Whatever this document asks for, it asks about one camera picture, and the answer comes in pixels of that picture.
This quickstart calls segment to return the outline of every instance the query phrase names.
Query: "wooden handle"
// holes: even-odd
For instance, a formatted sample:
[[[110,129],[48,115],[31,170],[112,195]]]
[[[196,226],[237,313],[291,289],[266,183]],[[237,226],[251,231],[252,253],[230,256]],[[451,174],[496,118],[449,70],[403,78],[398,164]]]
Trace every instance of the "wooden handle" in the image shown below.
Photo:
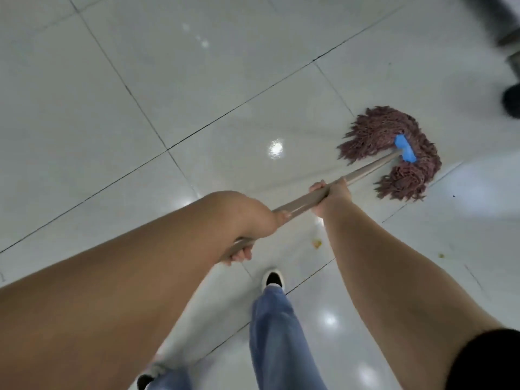
[[[402,154],[402,150],[398,149],[393,151],[392,153],[386,155],[385,157],[381,157],[380,159],[367,164],[353,172],[351,172],[348,175],[343,176],[342,178],[345,178],[347,181],[347,186],[351,185],[354,182],[357,182],[358,180],[364,178],[368,174],[371,174],[375,170],[381,168],[383,165],[389,163],[394,158],[399,157]],[[289,218],[288,222],[290,222],[292,219],[294,219],[296,216],[301,215],[303,212],[311,209],[312,207],[318,205],[325,197],[329,195],[330,186],[333,183],[336,183],[338,180],[335,180],[332,183],[329,183],[325,185],[325,187],[311,191],[310,193],[307,193],[304,196],[301,196],[300,198],[295,199],[294,201],[291,201],[290,203],[287,203],[285,205],[279,206],[276,209],[273,209],[273,212],[277,212],[279,210],[286,210],[291,214],[291,217]],[[229,258],[230,256],[234,255],[235,253],[241,251],[246,246],[252,245],[255,242],[252,238],[238,238],[233,245],[229,249],[226,250],[224,255],[220,258],[220,260],[225,260]]]

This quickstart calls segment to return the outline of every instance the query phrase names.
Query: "black sleeve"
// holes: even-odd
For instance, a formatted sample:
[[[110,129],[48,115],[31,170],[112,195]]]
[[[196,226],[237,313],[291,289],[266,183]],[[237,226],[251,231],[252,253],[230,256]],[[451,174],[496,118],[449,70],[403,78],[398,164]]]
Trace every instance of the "black sleeve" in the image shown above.
[[[446,390],[520,388],[520,332],[500,329],[471,340],[453,363]]]

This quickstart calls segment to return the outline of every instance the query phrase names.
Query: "blue jeans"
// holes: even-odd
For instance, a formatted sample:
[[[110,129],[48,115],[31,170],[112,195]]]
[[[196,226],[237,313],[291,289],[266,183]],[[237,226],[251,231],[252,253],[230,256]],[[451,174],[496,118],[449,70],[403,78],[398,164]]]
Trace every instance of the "blue jeans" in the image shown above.
[[[260,390],[326,390],[300,322],[282,288],[268,286],[253,305],[249,348]],[[172,370],[147,390],[191,390],[185,370]]]

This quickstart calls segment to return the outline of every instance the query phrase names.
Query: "person's left arm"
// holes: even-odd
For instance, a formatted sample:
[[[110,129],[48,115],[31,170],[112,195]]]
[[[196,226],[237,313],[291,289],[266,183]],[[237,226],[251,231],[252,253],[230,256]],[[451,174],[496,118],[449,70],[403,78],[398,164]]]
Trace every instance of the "person's left arm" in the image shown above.
[[[127,389],[226,248],[284,222],[243,194],[213,193],[1,288],[2,387]]]

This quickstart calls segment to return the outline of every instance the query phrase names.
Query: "blue mop connector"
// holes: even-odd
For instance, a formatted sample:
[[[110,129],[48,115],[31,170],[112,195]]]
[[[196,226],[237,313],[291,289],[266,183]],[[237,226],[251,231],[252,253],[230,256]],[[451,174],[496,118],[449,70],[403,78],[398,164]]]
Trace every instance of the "blue mop connector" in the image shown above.
[[[403,134],[399,134],[395,137],[395,146],[397,146],[399,149],[402,149],[402,159],[404,161],[409,163],[415,163],[417,161],[417,157],[413,153],[412,147]]]

